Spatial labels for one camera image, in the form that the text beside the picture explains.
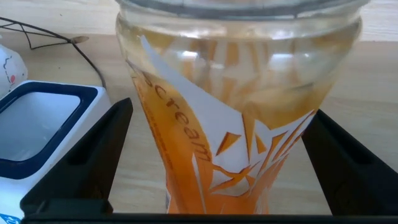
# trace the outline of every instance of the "wooden table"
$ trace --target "wooden table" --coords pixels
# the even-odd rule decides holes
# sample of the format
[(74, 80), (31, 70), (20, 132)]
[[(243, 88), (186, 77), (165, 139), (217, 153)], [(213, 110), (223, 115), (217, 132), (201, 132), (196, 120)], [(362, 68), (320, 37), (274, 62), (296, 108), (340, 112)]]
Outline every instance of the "wooden table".
[[(0, 43), (24, 58), (30, 79), (100, 85), (96, 73), (71, 45), (30, 51), (23, 34), (2, 36)], [(32, 38), (33, 45), (52, 42)], [(117, 212), (165, 212), (163, 164), (115, 36), (93, 35), (79, 46), (104, 73), (111, 100), (130, 97), (134, 105), (110, 202)], [(398, 170), (398, 43), (360, 42), (344, 70), (322, 109)], [(280, 172), (270, 200), (271, 213), (330, 214), (302, 142)]]

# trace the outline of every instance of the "jar rim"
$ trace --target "jar rim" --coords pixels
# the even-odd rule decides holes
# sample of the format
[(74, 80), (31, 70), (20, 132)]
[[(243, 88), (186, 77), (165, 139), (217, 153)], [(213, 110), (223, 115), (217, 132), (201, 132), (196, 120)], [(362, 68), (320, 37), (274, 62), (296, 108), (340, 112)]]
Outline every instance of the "jar rim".
[(180, 17), (266, 20), (308, 17), (322, 11), (339, 14), (357, 10), (370, 0), (116, 0), (122, 6), (143, 7)]

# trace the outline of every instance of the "blue rim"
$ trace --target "blue rim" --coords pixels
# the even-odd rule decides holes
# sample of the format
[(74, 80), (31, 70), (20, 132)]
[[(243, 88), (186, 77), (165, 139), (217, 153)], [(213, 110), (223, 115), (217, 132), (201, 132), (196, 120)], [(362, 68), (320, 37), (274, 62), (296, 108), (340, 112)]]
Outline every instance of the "blue rim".
[(88, 86), (29, 82), (17, 87), (0, 101), (0, 113), (18, 98), (32, 92), (77, 96), (80, 104), (38, 154), (25, 161), (0, 159), (0, 177), (20, 180), (40, 170), (98, 95), (96, 88)]

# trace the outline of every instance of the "black cable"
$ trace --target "black cable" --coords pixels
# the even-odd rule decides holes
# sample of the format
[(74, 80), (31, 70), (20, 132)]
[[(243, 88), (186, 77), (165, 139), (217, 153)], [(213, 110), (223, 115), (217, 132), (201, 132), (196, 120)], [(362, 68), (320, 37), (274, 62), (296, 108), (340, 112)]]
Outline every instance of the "black cable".
[[(56, 33), (54, 33), (54, 32), (51, 32), (51, 31), (49, 31), (49, 30), (42, 29), (42, 28), (39, 28), (39, 27), (36, 27), (36, 26), (32, 26), (32, 25), (29, 25), (29, 24), (26, 24), (26, 23), (23, 23), (23, 22), (14, 21), (14, 20), (12, 20), (12, 19), (7, 19), (7, 18), (4, 18), (4, 17), (0, 17), (0, 21), (10, 22), (9, 24), (1, 25), (1, 26), (0, 26), (0, 29), (7, 29), (7, 30), (13, 30), (13, 31), (18, 31), (18, 32), (23, 32), (23, 33), (25, 34), (25, 36), (26, 36), (26, 39), (27, 39), (28, 44), (29, 44), (29, 48), (30, 48), (31, 50), (39, 49), (39, 48), (42, 48), (42, 47), (55, 46), (55, 45), (72, 44), (72, 46), (77, 50), (77, 52), (79, 52), (79, 54), (80, 54), (80, 55), (93, 67), (93, 69), (94, 69), (95, 72), (97, 73), (99, 79), (101, 80), (102, 86), (103, 86), (104, 88), (106, 88), (106, 82), (105, 82), (105, 79), (104, 79), (103, 74), (102, 74), (101, 71), (97, 68), (97, 66), (95, 66), (95, 64), (94, 64), (94, 63), (93, 63), (93, 62), (80, 50), (80, 48), (77, 46), (78, 42), (76, 41), (76, 40), (77, 40), (76, 37), (75, 37), (75, 38), (72, 38), (72, 39), (69, 39), (69, 38), (64, 37), (64, 36), (62, 36), (62, 35), (56, 34)], [(10, 27), (9, 27), (9, 26), (13, 26), (13, 25), (19, 25), (19, 26), (21, 27), (22, 30), (13, 29), (13, 28), (10, 28)], [(41, 34), (41, 33), (38, 33), (38, 32), (29, 32), (29, 31), (26, 31), (24, 27), (29, 27), (29, 28), (31, 28), (31, 29), (35, 29), (35, 30), (44, 32), (44, 33), (46, 33), (46, 34)], [(28, 35), (28, 34), (42, 35), (42, 36), (46, 36), (46, 37), (53, 37), (53, 38), (57, 38), (57, 39), (62, 39), (62, 40), (64, 40), (65, 42), (60, 42), (60, 43), (56, 43), (56, 44), (45, 44), (45, 45), (40, 45), (40, 46), (37, 46), (37, 47), (32, 47), (32, 43), (31, 43), (31, 41), (30, 41), (30, 39), (29, 39), (29, 35)]]

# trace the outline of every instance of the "orange label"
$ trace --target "orange label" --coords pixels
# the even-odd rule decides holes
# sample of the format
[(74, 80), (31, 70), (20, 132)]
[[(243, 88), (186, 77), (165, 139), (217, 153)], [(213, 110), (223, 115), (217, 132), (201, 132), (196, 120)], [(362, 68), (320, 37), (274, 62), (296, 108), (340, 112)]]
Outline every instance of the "orange label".
[(167, 212), (268, 213), (268, 191), (315, 110), (269, 129), (170, 68), (145, 37), (141, 42), (158, 75), (129, 65), (166, 168)]

